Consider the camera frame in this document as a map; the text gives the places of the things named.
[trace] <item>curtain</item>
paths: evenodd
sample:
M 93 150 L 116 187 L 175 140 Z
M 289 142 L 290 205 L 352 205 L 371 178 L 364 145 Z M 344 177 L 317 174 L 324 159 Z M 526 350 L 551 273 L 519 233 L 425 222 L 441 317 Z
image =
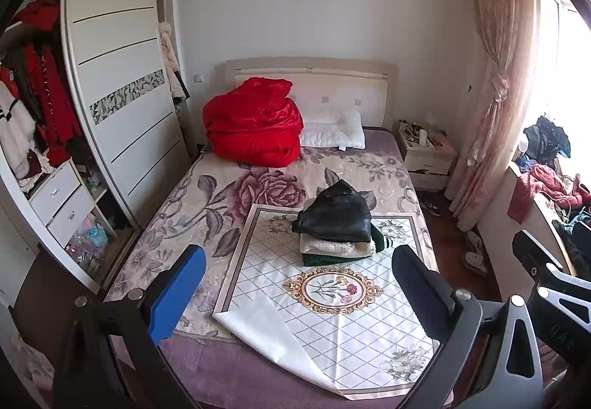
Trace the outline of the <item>curtain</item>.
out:
M 483 215 L 515 150 L 536 64 L 540 0 L 474 0 L 489 56 L 478 103 L 445 196 L 468 231 Z

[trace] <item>headboard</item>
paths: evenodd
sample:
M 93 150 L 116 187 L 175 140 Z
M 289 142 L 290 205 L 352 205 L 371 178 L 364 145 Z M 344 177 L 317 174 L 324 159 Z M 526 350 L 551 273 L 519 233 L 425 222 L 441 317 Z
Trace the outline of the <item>headboard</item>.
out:
M 257 57 L 226 63 L 228 90 L 250 77 L 293 82 L 289 97 L 300 110 L 354 108 L 364 126 L 392 130 L 394 125 L 394 64 L 323 57 Z

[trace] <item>red blanket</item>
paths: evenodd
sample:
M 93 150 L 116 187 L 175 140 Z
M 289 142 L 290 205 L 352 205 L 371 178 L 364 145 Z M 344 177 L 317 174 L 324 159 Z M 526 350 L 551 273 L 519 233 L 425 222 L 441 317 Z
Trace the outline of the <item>red blanket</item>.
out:
M 285 167 L 300 155 L 304 127 L 292 83 L 251 77 L 203 107 L 203 124 L 215 154 L 264 167 Z

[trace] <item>wardrobe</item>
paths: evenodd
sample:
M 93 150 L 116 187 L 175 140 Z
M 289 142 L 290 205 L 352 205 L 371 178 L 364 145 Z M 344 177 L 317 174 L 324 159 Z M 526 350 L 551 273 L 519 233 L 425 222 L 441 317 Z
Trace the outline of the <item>wardrobe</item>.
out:
M 157 0 L 59 0 L 58 23 L 67 90 L 90 162 L 69 159 L 24 193 L 3 148 L 0 196 L 27 242 L 40 241 L 97 293 L 110 285 L 190 160 L 164 67 Z M 13 24 L 0 36 L 0 57 L 34 37 L 33 27 Z M 67 252 L 89 215 L 108 236 L 98 270 Z

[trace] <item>pink clothing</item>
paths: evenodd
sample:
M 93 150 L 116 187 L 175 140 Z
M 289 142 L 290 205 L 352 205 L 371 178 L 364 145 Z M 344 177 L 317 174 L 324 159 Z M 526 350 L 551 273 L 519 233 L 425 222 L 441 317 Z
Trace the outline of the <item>pink clothing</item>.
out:
M 556 173 L 547 165 L 536 164 L 515 183 L 507 215 L 521 224 L 538 192 L 547 194 L 561 209 L 579 209 L 591 203 L 591 195 L 580 186 L 578 174 L 574 179 L 571 195 L 566 195 Z

